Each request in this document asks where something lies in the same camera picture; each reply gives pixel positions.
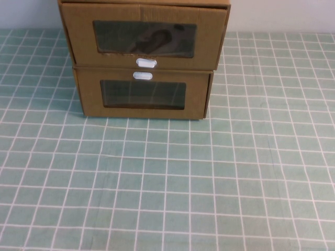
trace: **drawer handle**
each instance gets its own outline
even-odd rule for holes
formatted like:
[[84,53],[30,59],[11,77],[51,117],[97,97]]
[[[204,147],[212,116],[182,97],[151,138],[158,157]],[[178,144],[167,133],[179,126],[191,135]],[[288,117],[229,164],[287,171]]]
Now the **drawer handle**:
[[152,80],[152,74],[150,72],[134,72],[132,76],[135,79]]
[[139,67],[143,68],[155,68],[157,61],[153,59],[137,59],[136,63]]

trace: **cardboard drawer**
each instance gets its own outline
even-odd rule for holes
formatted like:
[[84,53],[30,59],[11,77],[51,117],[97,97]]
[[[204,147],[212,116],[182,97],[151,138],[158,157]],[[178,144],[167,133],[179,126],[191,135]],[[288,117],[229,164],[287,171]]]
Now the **cardboard drawer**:
[[61,3],[60,9],[78,66],[217,68],[226,9],[111,3]]
[[213,72],[74,69],[85,115],[202,119]]

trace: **drawer window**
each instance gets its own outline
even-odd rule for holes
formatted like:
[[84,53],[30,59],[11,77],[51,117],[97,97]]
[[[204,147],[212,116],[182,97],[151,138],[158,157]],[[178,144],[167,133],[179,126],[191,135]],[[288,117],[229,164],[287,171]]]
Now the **drawer window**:
[[93,21],[99,53],[193,58],[197,26],[140,21]]
[[102,80],[100,85],[107,108],[185,108],[185,83]]

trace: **grid mat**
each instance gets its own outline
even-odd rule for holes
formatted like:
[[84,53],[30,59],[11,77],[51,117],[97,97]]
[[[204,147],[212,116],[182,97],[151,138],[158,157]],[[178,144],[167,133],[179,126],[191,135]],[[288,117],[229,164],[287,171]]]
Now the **grid mat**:
[[334,250],[334,39],[229,32],[208,119],[97,119],[61,30],[0,30],[0,251]]

